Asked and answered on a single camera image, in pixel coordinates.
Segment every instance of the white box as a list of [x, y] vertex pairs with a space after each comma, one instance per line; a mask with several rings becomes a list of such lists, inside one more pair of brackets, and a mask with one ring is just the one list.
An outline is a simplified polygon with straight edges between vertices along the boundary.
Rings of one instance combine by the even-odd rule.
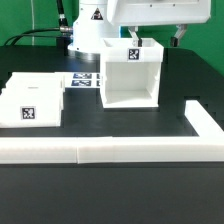
[[0, 97], [0, 127], [48, 127], [61, 124], [61, 93], [27, 90]]
[[163, 46], [143, 38], [102, 39], [100, 93], [104, 108], [158, 107]]

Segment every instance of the metal bracket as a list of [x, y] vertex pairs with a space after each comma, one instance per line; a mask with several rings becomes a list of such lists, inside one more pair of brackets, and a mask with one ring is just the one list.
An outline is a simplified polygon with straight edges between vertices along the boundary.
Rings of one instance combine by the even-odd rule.
[[180, 40], [187, 32], [187, 24], [177, 25], [177, 32], [174, 37], [171, 37], [170, 45], [171, 47], [178, 47], [180, 45]]
[[131, 37], [133, 39], [133, 46], [134, 47], [142, 47], [142, 39], [138, 37], [137, 31], [138, 27], [137, 26], [129, 26], [128, 31], [131, 34]]

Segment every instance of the black table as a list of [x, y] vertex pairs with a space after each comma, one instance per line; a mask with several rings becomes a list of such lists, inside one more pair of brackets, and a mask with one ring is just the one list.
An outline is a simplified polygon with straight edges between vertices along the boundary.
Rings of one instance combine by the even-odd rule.
[[[1, 87], [13, 71], [99, 72], [99, 63], [54, 47], [0, 48]], [[68, 89], [61, 127], [1, 129], [0, 137], [192, 136], [185, 100], [197, 99], [223, 128], [223, 87], [195, 53], [166, 49], [158, 110], [103, 110], [99, 90]], [[4, 224], [224, 222], [223, 163], [1, 165], [0, 183]]]

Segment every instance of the white cube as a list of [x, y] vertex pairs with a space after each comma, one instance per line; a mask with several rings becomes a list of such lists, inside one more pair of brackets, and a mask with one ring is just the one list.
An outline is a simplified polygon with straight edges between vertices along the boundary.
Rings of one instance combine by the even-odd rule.
[[163, 46], [143, 38], [102, 39], [100, 93], [104, 108], [158, 107]]

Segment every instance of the black cable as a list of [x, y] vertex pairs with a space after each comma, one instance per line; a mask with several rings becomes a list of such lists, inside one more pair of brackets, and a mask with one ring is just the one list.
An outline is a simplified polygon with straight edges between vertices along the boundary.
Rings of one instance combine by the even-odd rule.
[[68, 21], [65, 18], [64, 7], [62, 0], [57, 0], [58, 14], [59, 14], [59, 26], [68, 26]]
[[15, 45], [17, 43], [17, 41], [20, 40], [23, 37], [23, 35], [31, 34], [31, 33], [48, 32], [48, 31], [60, 31], [60, 28], [45, 28], [45, 29], [28, 30], [28, 31], [22, 33], [21, 35], [17, 35], [17, 37], [12, 38], [12, 39], [15, 39], [15, 40], [11, 43], [11, 45]]
[[21, 35], [16, 35], [13, 37], [10, 37], [5, 43], [4, 46], [6, 46], [11, 40], [15, 38], [22, 38], [22, 37], [44, 37], [44, 38], [57, 38], [58, 36], [46, 36], [46, 35], [30, 35], [30, 34], [21, 34]]

